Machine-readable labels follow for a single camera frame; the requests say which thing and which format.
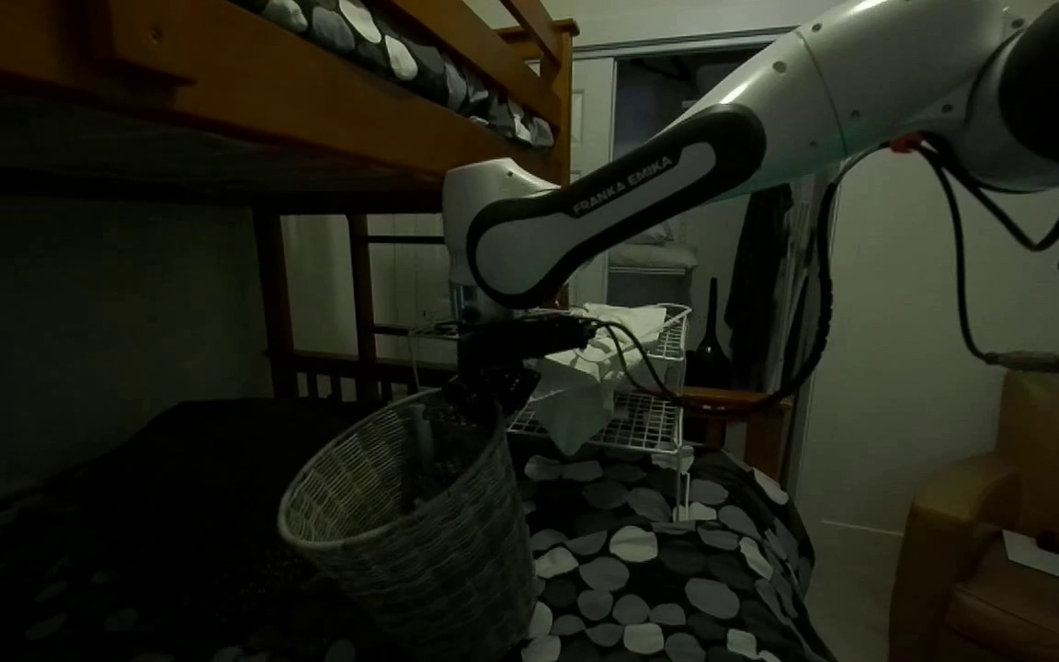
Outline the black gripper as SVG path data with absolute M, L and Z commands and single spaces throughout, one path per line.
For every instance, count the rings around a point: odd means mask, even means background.
M 490 315 L 461 329 L 452 407 L 468 420 L 517 411 L 538 389 L 538 359 L 581 350 L 594 333 L 592 319 L 564 312 Z

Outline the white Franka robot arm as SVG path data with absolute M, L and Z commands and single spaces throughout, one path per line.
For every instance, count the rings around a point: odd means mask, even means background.
M 445 182 L 461 319 L 452 389 L 517 407 L 534 359 L 583 337 L 538 310 L 604 248 L 708 198 L 792 182 L 917 134 L 978 192 L 1059 186 L 1059 0 L 838 0 L 630 154 L 556 182 L 510 159 Z

